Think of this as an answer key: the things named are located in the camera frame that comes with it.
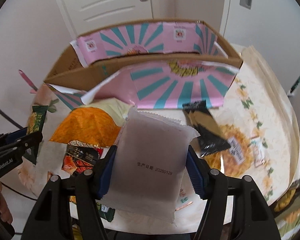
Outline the person's left hand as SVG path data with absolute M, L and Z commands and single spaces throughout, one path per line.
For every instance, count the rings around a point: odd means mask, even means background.
M 0 218 L 3 222 L 12 224 L 13 217 L 8 208 L 5 198 L 2 195 L 2 183 L 0 182 Z

